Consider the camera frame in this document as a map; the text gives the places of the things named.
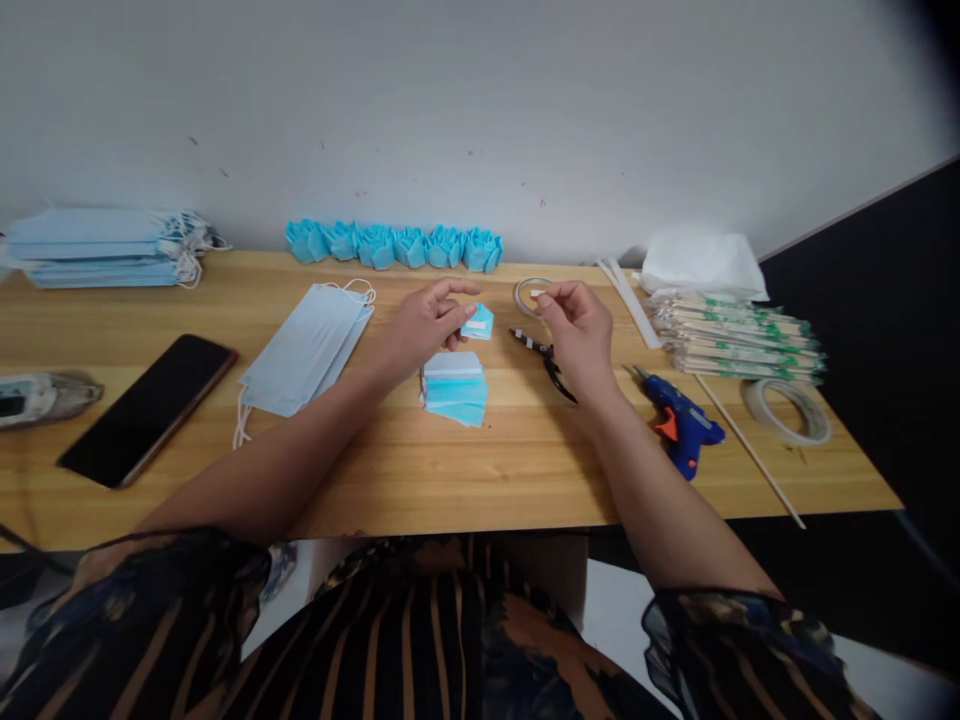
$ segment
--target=wooden table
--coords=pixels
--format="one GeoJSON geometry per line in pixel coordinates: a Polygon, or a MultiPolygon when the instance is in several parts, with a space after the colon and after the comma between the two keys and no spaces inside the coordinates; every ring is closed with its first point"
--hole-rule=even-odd
{"type": "MultiPolygon", "coordinates": [[[[203,281],[192,291],[35,290],[19,274],[0,286],[0,374],[80,369],[105,386],[103,399],[79,418],[0,433],[0,522],[49,550],[85,548],[129,532],[177,487],[230,452],[237,380],[311,283],[343,284],[365,277],[377,290],[376,312],[349,372],[379,351],[379,340],[407,293],[451,274],[399,266],[378,273],[333,260],[304,266],[288,254],[264,252],[215,255],[204,264],[203,281]],[[187,332],[237,349],[240,360],[147,472],[131,487],[111,492],[58,469],[57,457],[187,332]]],[[[417,400],[418,379],[411,378],[387,398],[304,508],[296,536],[617,522],[576,408],[550,384],[539,359],[506,332],[514,325],[536,338],[549,337],[539,321],[514,305],[513,287],[526,277],[579,279],[594,287],[614,316],[617,380],[645,420],[652,421],[656,410],[623,365],[637,363],[667,377],[710,418],[725,424],[692,376],[674,372],[662,350],[646,349],[598,268],[505,264],[492,275],[469,276],[483,286],[479,300],[496,317],[493,340],[469,345],[480,356],[490,384],[484,427],[465,428],[425,412],[417,400]]],[[[830,415],[834,437],[801,453],[753,420],[740,397],[741,383],[708,382],[801,514],[901,507],[819,394],[812,393],[830,415]]],[[[254,411],[248,428],[256,436],[277,421],[254,411]]],[[[724,517],[785,514],[726,429],[726,442],[704,448],[695,487],[724,517]]]]}

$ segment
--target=masking tape roll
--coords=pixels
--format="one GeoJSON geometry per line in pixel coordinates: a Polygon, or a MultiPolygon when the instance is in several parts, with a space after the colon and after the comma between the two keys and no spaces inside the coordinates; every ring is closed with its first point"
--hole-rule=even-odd
{"type": "Polygon", "coordinates": [[[527,304],[523,301],[523,299],[520,297],[520,291],[523,290],[523,288],[525,288],[527,285],[533,285],[533,284],[551,285],[552,281],[547,280],[546,278],[527,278],[526,280],[521,280],[520,282],[517,283],[516,287],[513,288],[513,301],[517,304],[517,307],[520,308],[521,312],[523,312],[524,315],[529,315],[530,317],[536,318],[537,320],[539,320],[540,317],[533,310],[531,310],[527,306],[527,304]]]}
{"type": "Polygon", "coordinates": [[[833,435],[827,414],[796,385],[782,380],[760,380],[747,387],[744,398],[750,414],[757,422],[776,430],[784,440],[793,445],[822,445],[833,435]],[[796,406],[803,416],[806,435],[791,430],[773,414],[770,404],[764,397],[767,390],[780,393],[796,406]]]}

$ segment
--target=smartphone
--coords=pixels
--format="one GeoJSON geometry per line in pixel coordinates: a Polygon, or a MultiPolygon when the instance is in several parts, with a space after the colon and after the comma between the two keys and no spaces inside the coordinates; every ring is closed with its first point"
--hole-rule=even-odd
{"type": "Polygon", "coordinates": [[[57,465],[111,490],[126,487],[236,360],[235,350],[181,335],[57,465]]]}

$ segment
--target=striped dress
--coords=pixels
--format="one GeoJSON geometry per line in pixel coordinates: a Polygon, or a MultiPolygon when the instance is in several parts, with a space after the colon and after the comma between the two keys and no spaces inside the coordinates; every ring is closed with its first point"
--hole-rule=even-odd
{"type": "MultiPolygon", "coordinates": [[[[84,555],[38,609],[0,718],[669,718],[480,536],[380,541],[243,663],[268,554],[212,528],[84,555]]],[[[647,664],[690,718],[867,718],[784,603],[661,592],[647,664]]]]}

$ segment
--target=person's right hand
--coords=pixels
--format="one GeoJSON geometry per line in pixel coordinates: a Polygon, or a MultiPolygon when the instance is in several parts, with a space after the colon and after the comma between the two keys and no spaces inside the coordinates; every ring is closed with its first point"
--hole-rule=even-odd
{"type": "Polygon", "coordinates": [[[554,283],[537,297],[536,313],[550,328],[564,383],[578,400],[616,387],[610,364],[613,318],[590,288],[554,283]]]}

